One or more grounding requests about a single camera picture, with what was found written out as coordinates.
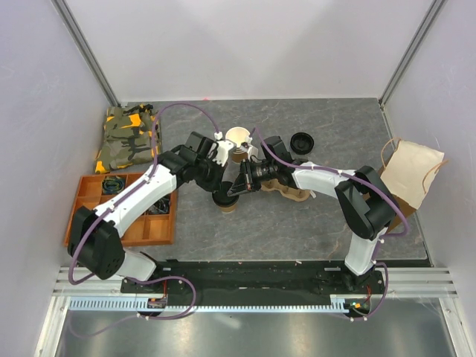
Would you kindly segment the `single brown paper cup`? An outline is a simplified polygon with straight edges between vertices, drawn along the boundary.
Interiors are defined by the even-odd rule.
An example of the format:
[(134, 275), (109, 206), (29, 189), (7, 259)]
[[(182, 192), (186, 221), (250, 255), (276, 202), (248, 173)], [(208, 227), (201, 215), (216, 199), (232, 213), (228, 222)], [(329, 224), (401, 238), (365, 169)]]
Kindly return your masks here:
[(232, 205), (218, 205), (218, 207), (222, 213), (231, 213), (235, 211), (237, 204), (233, 203)]

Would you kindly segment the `black plastic cup lid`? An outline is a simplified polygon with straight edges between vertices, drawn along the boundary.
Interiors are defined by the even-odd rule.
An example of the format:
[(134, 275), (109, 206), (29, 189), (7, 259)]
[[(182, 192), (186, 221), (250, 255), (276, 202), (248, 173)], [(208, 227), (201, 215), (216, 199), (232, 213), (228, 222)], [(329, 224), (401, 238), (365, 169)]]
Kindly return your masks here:
[(233, 183), (231, 181), (223, 181), (221, 187), (214, 193), (212, 193), (213, 202), (221, 208), (229, 208), (235, 205), (239, 197), (229, 196), (228, 191), (231, 189)]

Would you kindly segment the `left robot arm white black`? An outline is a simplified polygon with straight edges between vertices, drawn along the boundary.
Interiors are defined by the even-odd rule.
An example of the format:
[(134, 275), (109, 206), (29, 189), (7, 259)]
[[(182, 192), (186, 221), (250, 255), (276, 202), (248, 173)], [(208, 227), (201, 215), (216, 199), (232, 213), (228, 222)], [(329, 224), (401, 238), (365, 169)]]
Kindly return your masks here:
[(93, 209), (78, 208), (71, 221), (68, 254), (74, 268), (87, 268), (91, 277), (101, 280), (114, 275), (135, 280), (146, 292), (157, 292), (163, 274), (156, 262), (142, 253), (127, 251), (121, 241), (129, 227), (157, 201), (185, 183), (194, 181), (209, 193), (218, 191), (235, 144), (217, 134), (214, 139), (192, 132), (185, 144), (158, 154), (149, 169), (121, 193)]

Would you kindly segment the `cardboard cup carrier tray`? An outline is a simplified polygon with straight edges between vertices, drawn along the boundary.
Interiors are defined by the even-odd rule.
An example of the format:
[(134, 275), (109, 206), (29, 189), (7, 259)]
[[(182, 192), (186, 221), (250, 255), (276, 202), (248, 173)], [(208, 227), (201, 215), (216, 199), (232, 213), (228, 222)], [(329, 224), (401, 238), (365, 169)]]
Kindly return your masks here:
[(311, 196), (309, 190), (295, 189), (283, 185), (277, 179), (262, 182), (260, 189), (265, 192), (278, 191), (281, 196), (295, 202), (306, 201)]

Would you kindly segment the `brown paper bag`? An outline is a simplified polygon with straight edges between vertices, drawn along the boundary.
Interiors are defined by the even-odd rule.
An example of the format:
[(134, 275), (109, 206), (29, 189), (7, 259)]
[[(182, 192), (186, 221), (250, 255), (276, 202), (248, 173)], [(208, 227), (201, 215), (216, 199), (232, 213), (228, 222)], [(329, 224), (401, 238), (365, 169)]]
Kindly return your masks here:
[(398, 137), (391, 138), (385, 145), (390, 144), (394, 144), (395, 149), (388, 158), (380, 154), (379, 174), (396, 199), (403, 218), (408, 219), (420, 209), (432, 182), (448, 159), (443, 152)]

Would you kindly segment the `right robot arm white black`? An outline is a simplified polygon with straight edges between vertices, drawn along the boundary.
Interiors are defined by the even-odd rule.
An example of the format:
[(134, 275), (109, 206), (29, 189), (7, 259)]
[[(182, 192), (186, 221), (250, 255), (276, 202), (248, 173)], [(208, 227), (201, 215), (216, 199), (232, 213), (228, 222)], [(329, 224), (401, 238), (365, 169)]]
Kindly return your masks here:
[(375, 265), (373, 254), (377, 241), (387, 233), (399, 212), (397, 201), (379, 174), (370, 166), (339, 171), (311, 161), (296, 161), (279, 136), (268, 137), (261, 147), (265, 158), (241, 161), (239, 175), (226, 191), (227, 195), (256, 192), (263, 182), (275, 179), (285, 187), (337, 199), (352, 231), (344, 259), (347, 269), (341, 273), (340, 281), (346, 291), (359, 292), (367, 285), (366, 273)]

